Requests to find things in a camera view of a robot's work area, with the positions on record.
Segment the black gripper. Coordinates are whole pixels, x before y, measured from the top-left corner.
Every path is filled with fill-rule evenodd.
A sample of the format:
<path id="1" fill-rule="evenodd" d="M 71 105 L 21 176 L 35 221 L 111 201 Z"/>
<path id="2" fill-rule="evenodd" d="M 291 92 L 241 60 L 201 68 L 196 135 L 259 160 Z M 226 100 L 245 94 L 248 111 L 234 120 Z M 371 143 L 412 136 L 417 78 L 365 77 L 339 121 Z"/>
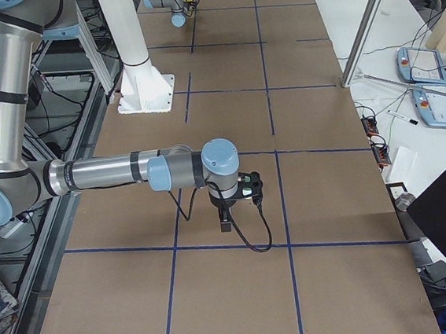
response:
<path id="1" fill-rule="evenodd" d="M 232 230 L 232 224 L 231 224 L 231 207 L 234 206 L 236 201 L 238 200 L 238 193 L 235 193 L 234 195 L 230 197 L 219 197 L 219 196 L 213 196 L 212 194 L 209 195 L 209 199 L 212 202 L 212 204 L 218 209 L 218 215 L 220 220 L 220 230 L 222 233 L 230 232 Z"/>

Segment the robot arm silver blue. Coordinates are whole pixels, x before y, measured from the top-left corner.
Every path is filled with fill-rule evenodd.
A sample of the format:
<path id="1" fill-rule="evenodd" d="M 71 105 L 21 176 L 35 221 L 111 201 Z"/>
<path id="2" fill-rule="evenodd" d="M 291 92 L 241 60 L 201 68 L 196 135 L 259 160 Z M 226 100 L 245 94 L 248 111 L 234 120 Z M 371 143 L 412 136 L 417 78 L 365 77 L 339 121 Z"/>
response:
<path id="1" fill-rule="evenodd" d="M 71 191 L 147 183 L 172 191 L 205 188 L 222 223 L 245 195 L 238 151 L 226 139 L 88 160 L 22 157 L 31 56 L 48 31 L 77 26 L 76 0 L 0 0 L 0 226 L 31 206 Z"/>
<path id="2" fill-rule="evenodd" d="M 197 10 L 200 0 L 143 0 L 143 3 L 147 9 L 169 8 L 172 25 L 182 28 Z"/>

